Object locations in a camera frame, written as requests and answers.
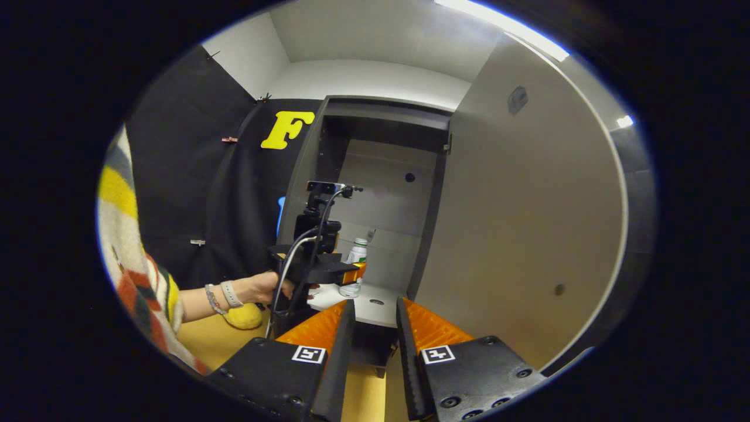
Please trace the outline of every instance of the sweater sleeve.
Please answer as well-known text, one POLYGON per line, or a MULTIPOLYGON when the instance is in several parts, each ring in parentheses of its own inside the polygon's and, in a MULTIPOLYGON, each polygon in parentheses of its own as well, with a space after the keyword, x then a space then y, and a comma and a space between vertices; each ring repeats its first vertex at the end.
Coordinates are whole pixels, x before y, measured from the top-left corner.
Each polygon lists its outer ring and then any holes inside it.
POLYGON ((130 156, 123 127, 107 150, 98 189, 97 229, 104 266, 136 326, 159 349, 206 373, 176 338, 183 316, 177 284, 141 243, 130 156))

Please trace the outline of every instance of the ceiling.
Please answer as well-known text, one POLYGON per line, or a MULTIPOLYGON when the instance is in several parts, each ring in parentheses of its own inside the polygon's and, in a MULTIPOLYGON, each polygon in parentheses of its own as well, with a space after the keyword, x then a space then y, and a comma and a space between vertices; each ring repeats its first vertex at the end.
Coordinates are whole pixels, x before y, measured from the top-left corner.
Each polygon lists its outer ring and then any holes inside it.
POLYGON ((469 82, 502 31, 432 0, 297 0, 271 11, 291 62, 401 63, 469 82))

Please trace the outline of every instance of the black curtain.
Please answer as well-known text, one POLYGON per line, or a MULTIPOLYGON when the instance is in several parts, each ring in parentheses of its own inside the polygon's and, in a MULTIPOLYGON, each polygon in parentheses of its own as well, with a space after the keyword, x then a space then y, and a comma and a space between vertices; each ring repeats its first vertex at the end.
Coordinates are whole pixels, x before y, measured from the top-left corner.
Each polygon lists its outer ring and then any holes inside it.
POLYGON ((144 92, 125 123, 141 237, 180 288, 268 269, 278 199, 309 125, 285 149, 261 149, 260 143, 278 111, 316 112, 320 104, 256 101, 202 47, 144 92), (222 142, 225 137, 239 141, 222 142))
POLYGON ((212 276, 236 279, 269 268, 266 248, 276 243, 281 211, 302 141, 310 126, 284 149, 263 149, 279 111, 317 112, 321 100, 259 102, 238 143, 217 172, 208 205, 206 249, 211 251, 212 276))

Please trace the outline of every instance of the yellow letter f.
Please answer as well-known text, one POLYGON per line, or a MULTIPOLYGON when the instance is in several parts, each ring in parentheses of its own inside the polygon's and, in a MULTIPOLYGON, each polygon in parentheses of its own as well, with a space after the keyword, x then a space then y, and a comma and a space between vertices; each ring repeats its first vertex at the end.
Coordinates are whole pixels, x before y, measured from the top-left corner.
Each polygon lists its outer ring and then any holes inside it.
POLYGON ((276 113, 276 123, 268 137, 260 144, 260 147, 268 149, 286 148, 285 138, 287 134, 289 134, 289 139, 296 138, 302 130, 302 122, 309 125, 313 122, 313 119, 315 119, 315 113, 311 111, 280 111, 276 113))

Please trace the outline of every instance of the white shelf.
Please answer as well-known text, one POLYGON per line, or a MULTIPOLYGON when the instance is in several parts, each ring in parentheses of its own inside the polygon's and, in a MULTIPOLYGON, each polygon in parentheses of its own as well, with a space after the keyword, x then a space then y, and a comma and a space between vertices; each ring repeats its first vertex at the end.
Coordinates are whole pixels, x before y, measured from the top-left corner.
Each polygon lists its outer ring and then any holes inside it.
MULTIPOLYGON (((320 288, 310 290, 310 294, 315 294, 315 297, 307 300, 307 304, 317 311, 328 309, 336 303, 348 299, 338 292, 338 285, 320 285, 320 288)), ((396 328, 396 300, 399 296, 406 296, 406 294, 362 283, 359 297, 351 299, 354 300, 356 320, 396 328), (372 299, 380 300, 383 304, 372 303, 370 302, 372 299)))

